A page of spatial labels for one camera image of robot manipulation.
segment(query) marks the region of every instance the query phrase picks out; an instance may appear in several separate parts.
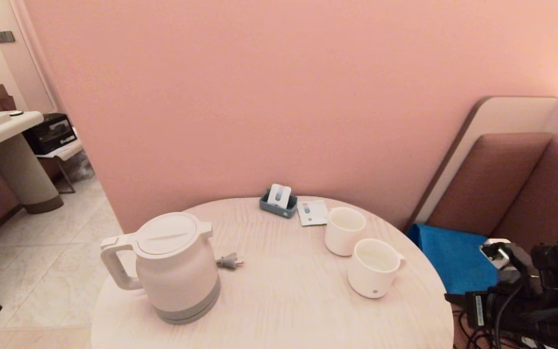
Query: electric kettle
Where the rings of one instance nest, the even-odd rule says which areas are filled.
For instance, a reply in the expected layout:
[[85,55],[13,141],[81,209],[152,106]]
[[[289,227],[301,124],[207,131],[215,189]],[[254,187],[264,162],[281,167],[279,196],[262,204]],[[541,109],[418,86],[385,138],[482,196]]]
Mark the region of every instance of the electric kettle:
[[[148,221],[133,234],[103,240],[100,258],[120,288],[143,288],[162,320],[184,325],[203,317],[219,298],[211,236],[212,223],[173,212]],[[138,278],[124,270],[116,254],[121,250],[137,254]]]

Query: round table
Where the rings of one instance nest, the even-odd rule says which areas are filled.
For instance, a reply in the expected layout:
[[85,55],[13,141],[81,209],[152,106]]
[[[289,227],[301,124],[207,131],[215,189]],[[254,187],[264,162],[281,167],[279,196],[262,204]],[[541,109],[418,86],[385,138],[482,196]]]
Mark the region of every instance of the round table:
[[[109,277],[93,315],[92,348],[450,349],[451,305],[430,261],[402,232],[361,208],[299,196],[321,199],[329,210],[362,212],[367,236],[387,241],[406,257],[384,297],[370,300],[350,288],[350,257],[327,250],[325,226],[302,227],[298,216],[260,210],[257,198],[214,201],[186,212],[212,222],[217,258],[237,252],[245,263],[235,271],[219,269],[221,294],[213,309],[191,324],[169,325],[143,290],[124,291]],[[123,263],[128,270],[134,260]]]

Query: brown sofa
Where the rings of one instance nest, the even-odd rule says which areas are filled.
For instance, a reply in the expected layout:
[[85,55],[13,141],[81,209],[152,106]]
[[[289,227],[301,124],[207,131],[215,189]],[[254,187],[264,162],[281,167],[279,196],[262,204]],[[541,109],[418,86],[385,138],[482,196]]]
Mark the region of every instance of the brown sofa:
[[558,136],[481,136],[427,225],[503,237],[529,251],[558,242]]

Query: black box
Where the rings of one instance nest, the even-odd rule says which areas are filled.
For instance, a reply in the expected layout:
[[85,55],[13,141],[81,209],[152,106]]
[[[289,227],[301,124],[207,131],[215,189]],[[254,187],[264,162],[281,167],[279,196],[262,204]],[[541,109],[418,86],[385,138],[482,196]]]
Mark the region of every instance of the black box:
[[65,113],[45,113],[45,120],[23,131],[34,154],[44,155],[77,139]]

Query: blue towel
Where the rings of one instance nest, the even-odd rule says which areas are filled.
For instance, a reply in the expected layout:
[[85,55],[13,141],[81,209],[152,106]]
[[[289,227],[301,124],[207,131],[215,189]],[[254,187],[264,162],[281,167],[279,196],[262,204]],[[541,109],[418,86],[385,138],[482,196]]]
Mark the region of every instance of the blue towel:
[[447,293],[485,291],[496,285],[496,268],[479,250],[487,237],[422,224],[412,225],[408,237],[434,265]]

